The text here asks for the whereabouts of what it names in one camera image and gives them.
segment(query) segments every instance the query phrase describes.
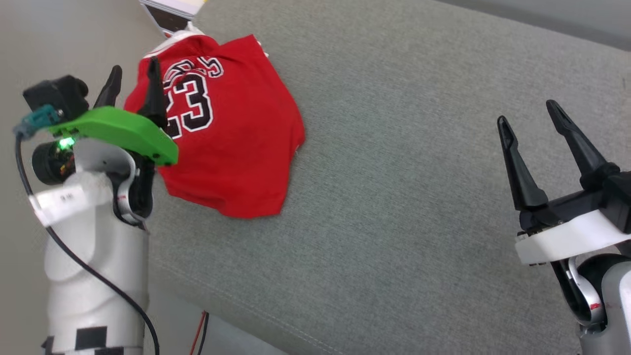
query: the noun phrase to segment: teal connector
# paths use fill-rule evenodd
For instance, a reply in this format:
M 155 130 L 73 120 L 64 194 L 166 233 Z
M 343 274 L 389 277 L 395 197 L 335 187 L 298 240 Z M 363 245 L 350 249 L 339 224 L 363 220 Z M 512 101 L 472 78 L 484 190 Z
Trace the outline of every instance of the teal connector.
M 51 105 L 44 105 L 24 116 L 19 125 L 13 127 L 13 134 L 22 135 L 29 139 L 35 133 L 46 127 L 54 126 L 61 122 L 61 118 Z

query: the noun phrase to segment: white label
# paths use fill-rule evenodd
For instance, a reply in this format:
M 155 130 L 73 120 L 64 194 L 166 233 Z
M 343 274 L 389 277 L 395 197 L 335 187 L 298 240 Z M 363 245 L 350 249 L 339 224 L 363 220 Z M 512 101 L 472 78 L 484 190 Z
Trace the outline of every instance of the white label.
M 40 192 L 29 198 L 35 215 L 44 227 L 55 224 L 90 207 L 81 186 L 68 186 Z

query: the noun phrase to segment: white wall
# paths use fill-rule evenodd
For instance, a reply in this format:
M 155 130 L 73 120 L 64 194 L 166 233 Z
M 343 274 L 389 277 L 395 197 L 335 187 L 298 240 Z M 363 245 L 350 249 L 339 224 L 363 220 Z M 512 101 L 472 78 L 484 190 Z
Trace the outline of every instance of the white wall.
M 631 51 L 631 0 L 439 0 Z

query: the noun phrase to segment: gray fabric surface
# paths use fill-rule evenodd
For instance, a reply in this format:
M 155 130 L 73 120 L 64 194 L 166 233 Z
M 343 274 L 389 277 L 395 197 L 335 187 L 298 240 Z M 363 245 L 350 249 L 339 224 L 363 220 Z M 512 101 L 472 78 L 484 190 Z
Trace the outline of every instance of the gray fabric surface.
M 158 184 L 155 280 L 292 354 L 577 353 L 552 270 L 514 251 L 495 120 L 551 198 L 579 171 L 546 99 L 629 169 L 629 53 L 427 0 L 213 0 L 194 23 L 257 35 L 307 141 L 278 217 Z

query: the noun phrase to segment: green led light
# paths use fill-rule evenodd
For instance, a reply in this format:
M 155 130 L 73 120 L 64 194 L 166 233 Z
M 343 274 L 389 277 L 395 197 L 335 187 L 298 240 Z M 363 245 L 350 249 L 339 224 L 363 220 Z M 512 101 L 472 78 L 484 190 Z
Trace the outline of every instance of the green led light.
M 69 148 L 72 148 L 73 144 L 74 144 L 74 138 L 72 138 L 72 137 L 64 138 L 64 139 L 59 141 L 59 148 L 60 149 L 69 149 Z

